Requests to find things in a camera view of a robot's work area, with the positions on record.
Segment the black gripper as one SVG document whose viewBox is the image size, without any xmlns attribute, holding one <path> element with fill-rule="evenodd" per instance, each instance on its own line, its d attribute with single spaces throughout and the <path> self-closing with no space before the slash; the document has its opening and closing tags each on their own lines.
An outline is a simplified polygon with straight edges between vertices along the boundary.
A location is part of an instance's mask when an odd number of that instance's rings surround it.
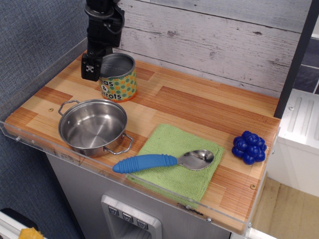
<svg viewBox="0 0 319 239">
<path fill-rule="evenodd" d="M 81 77 L 97 82 L 103 58 L 120 45 L 122 26 L 115 22 L 89 22 L 87 53 L 82 55 Z"/>
</svg>

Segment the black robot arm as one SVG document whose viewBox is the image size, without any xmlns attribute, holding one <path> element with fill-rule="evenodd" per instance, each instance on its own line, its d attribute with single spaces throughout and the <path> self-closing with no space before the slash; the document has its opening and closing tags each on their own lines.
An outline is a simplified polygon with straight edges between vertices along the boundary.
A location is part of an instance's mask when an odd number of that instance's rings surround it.
<svg viewBox="0 0 319 239">
<path fill-rule="evenodd" d="M 103 58 L 119 47 L 125 12 L 117 0 L 88 0 L 85 13 L 89 17 L 87 28 L 87 52 L 82 55 L 81 77 L 97 81 Z"/>
</svg>

